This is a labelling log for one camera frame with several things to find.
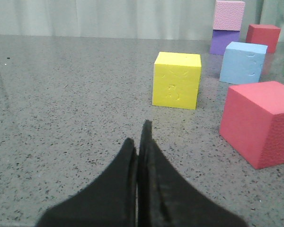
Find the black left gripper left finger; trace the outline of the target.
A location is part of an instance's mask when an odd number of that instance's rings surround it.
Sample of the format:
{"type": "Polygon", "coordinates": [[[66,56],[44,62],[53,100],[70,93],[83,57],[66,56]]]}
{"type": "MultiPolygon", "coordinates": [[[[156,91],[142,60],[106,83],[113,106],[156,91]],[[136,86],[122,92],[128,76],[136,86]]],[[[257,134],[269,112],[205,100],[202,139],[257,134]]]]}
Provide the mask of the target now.
{"type": "Polygon", "coordinates": [[[138,157],[127,138],[105,171],[88,187],[48,209],[38,227],[134,227],[138,157]]]}

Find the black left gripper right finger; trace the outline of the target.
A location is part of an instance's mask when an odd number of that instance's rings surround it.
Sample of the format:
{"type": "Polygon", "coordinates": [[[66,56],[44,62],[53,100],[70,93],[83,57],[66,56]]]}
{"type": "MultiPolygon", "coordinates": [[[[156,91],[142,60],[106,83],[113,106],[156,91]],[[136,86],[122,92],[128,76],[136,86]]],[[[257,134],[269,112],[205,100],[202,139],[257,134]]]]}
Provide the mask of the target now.
{"type": "Polygon", "coordinates": [[[165,158],[152,138],[151,121],[141,134],[138,159],[140,227],[245,227],[246,222],[202,195],[165,158]]]}

